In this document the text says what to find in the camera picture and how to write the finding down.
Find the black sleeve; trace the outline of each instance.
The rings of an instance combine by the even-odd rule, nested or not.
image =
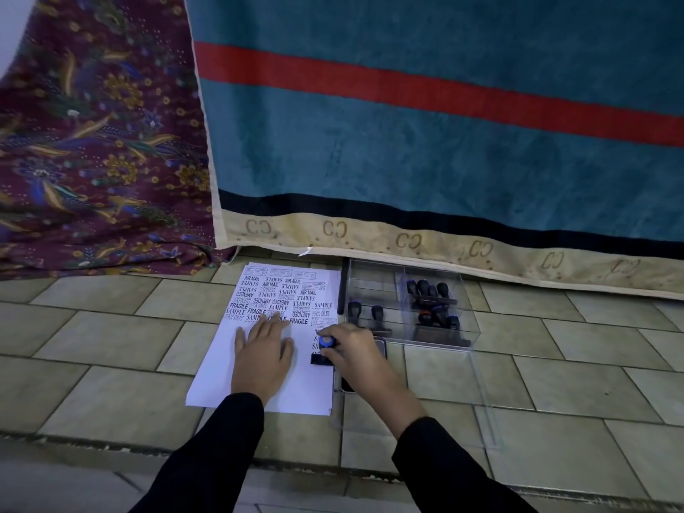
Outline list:
[[[392,456],[423,513],[535,511],[513,490],[489,477],[437,420],[411,423]]]
[[[233,511],[262,433],[261,400],[249,393],[228,396],[169,457],[131,513]]]

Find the red stripe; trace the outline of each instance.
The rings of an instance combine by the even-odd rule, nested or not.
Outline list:
[[[684,147],[684,118],[447,81],[387,69],[195,42],[200,77],[338,95],[525,128]]]

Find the purple floral fabric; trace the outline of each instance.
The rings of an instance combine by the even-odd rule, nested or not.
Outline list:
[[[0,83],[0,278],[224,260],[207,162],[183,0],[38,0]]]

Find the paper sheet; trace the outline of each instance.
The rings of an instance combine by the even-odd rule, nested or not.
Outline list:
[[[267,412],[330,415],[332,367],[312,365],[318,353],[318,330],[337,323],[340,272],[250,263],[245,266],[228,308],[187,391],[186,405],[218,407],[230,394],[235,358],[235,331],[248,334],[259,315],[290,320],[283,338],[291,336],[295,354],[285,383],[266,405]]]

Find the left hand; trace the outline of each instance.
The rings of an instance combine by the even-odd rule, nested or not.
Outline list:
[[[280,320],[280,313],[266,319],[261,315],[254,324],[247,341],[245,330],[237,328],[235,333],[235,366],[230,391],[252,393],[266,406],[285,381],[294,354],[292,338],[280,341],[280,336],[290,324]]]

